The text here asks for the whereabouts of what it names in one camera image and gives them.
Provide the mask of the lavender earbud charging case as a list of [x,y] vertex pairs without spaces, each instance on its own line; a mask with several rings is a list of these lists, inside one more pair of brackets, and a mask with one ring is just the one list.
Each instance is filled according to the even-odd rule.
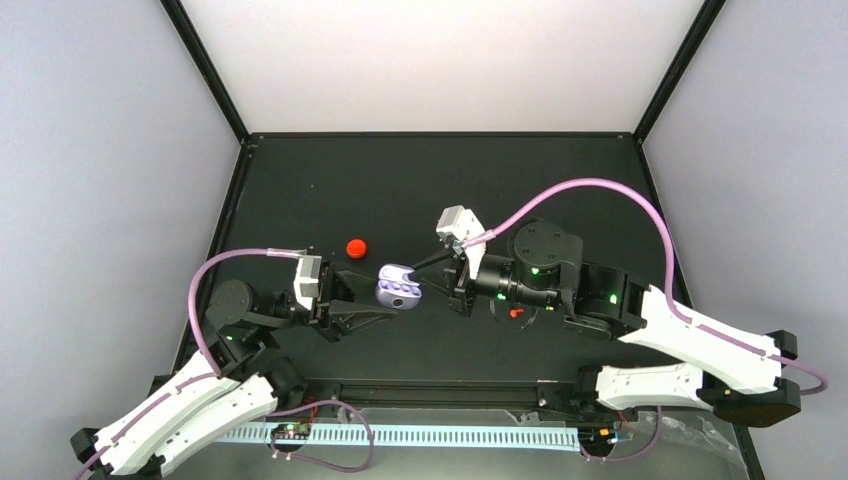
[[379,271],[375,286],[376,300],[387,308],[410,310],[422,299],[418,282],[411,278],[415,270],[399,264],[385,264]]

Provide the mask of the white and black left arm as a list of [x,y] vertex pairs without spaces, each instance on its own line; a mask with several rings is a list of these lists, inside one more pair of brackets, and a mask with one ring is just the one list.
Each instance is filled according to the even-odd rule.
[[236,249],[208,259],[190,282],[188,320],[195,353],[138,406],[113,423],[71,438],[78,478],[161,479],[227,432],[260,418],[288,417],[281,437],[301,437],[322,408],[348,411],[336,398],[313,399],[305,378],[280,351],[275,334],[312,329],[330,341],[396,316],[367,303],[375,281],[304,250],[261,248],[261,257],[296,262],[293,285],[279,294],[230,280],[205,310],[197,293],[218,263],[250,255]]

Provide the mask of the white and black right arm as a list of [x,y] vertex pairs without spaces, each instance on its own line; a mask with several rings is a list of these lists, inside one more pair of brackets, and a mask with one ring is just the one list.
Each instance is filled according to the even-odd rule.
[[470,212],[437,232],[444,250],[416,263],[450,307],[469,316],[479,300],[559,312],[567,328],[603,341],[649,348],[670,363],[649,367],[588,366],[569,392],[572,410],[593,419],[603,411],[642,407],[704,410],[747,427],[775,425],[801,409],[800,386],[785,378],[797,340],[778,330],[752,334],[690,310],[658,286],[583,260],[578,236],[541,219],[520,224],[503,255],[472,245]]

